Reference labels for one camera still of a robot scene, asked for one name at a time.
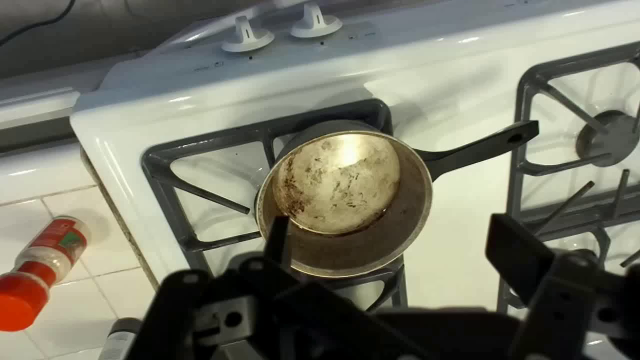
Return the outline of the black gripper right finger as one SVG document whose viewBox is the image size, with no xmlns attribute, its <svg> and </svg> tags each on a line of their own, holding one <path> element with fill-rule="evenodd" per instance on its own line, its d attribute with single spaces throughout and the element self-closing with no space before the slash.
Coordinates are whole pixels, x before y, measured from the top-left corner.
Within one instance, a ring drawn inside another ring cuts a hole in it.
<svg viewBox="0 0 640 360">
<path fill-rule="evenodd" d="M 490 216 L 484 254 L 524 305 L 535 298 L 555 263 L 555 253 L 508 215 Z"/>
</svg>

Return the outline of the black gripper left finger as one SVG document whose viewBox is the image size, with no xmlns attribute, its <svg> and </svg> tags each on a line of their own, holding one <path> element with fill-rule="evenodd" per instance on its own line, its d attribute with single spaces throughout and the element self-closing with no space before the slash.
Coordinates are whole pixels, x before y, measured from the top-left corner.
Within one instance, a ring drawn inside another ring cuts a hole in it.
<svg viewBox="0 0 640 360">
<path fill-rule="evenodd" d="M 265 257 L 280 266 L 290 264 L 289 225 L 289 216 L 277 216 L 265 249 Z"/>
</svg>

